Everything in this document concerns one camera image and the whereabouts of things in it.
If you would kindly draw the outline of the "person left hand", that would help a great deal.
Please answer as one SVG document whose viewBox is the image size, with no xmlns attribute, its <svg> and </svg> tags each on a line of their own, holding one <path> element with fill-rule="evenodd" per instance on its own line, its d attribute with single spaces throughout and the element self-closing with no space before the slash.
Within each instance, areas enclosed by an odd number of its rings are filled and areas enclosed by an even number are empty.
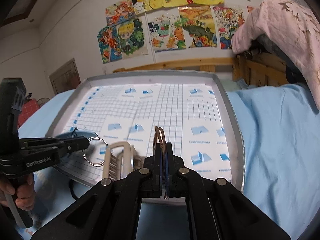
<svg viewBox="0 0 320 240">
<path fill-rule="evenodd" d="M 14 189 L 7 180 L 1 179 L 1 205 L 8 206 L 4 194 L 16 194 L 17 199 L 15 200 L 15 203 L 17 207 L 24 211 L 33 209 L 36 196 L 34 190 L 34 174 L 29 174 L 27 177 L 24 177 L 24 180 L 25 182 L 18 189 Z"/>
</svg>

